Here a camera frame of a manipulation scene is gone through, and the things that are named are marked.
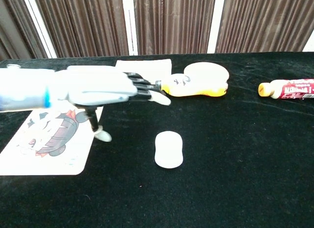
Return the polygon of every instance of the cartoon character drawing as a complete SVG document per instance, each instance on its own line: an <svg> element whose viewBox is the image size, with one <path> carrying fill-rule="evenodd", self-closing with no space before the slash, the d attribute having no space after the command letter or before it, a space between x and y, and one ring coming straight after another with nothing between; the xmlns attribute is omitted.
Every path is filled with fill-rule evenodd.
<svg viewBox="0 0 314 228"><path fill-rule="evenodd" d="M30 119L18 147L23 154L58 156L66 149L66 143L74 136L79 124L88 121L84 111L75 113L40 113Z"/></svg>
<svg viewBox="0 0 314 228"><path fill-rule="evenodd" d="M185 86L187 82L191 82L191 78L189 76L184 75L184 77L180 77L180 79L179 78L174 79L174 82L177 85L182 84L183 86Z"/></svg>

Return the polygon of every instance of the white oval object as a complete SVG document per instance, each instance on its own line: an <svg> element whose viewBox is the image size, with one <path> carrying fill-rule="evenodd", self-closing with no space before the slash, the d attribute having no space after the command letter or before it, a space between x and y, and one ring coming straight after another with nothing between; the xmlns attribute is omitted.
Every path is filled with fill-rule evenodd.
<svg viewBox="0 0 314 228"><path fill-rule="evenodd" d="M221 65L211 62L197 62L186 66L184 74L188 76L208 78L210 80L221 80L227 82L229 72Z"/></svg>
<svg viewBox="0 0 314 228"><path fill-rule="evenodd" d="M155 139L155 162L157 165L171 169L183 163L182 138L173 131L159 133Z"/></svg>

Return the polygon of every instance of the white fingertip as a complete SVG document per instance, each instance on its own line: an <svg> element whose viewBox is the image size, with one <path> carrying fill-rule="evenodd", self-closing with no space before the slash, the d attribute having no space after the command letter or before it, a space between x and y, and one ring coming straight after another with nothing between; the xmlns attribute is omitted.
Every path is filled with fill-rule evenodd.
<svg viewBox="0 0 314 228"><path fill-rule="evenodd" d="M104 131L101 125L99 125L98 130L95 132L95 138L104 142L110 142L112 140L111 135Z"/></svg>
<svg viewBox="0 0 314 228"><path fill-rule="evenodd" d="M157 102L157 103L163 104L163 105L170 105L171 104L171 100L168 97L166 97L165 95L163 95L162 93L154 92L154 91L149 91L149 92L152 95L152 98L149 101L154 101L154 102Z"/></svg>

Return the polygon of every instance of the yellow bottle cap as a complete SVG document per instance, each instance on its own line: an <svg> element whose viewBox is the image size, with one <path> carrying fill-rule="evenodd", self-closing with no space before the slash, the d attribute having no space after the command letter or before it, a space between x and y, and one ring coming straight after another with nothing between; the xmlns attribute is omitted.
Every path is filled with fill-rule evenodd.
<svg viewBox="0 0 314 228"><path fill-rule="evenodd" d="M264 82L259 85L259 95L261 97L269 97L272 93L272 87L269 82Z"/></svg>

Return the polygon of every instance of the prosthetic hand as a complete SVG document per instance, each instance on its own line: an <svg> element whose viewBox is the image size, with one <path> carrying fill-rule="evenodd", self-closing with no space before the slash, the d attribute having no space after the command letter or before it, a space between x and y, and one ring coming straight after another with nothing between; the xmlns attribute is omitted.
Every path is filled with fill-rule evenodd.
<svg viewBox="0 0 314 228"><path fill-rule="evenodd" d="M110 135L98 124L96 110L106 104L126 101L171 101L155 85L139 74L118 71L0 69L0 112L26 111L57 106L68 101L85 110L95 137L110 141Z"/></svg>

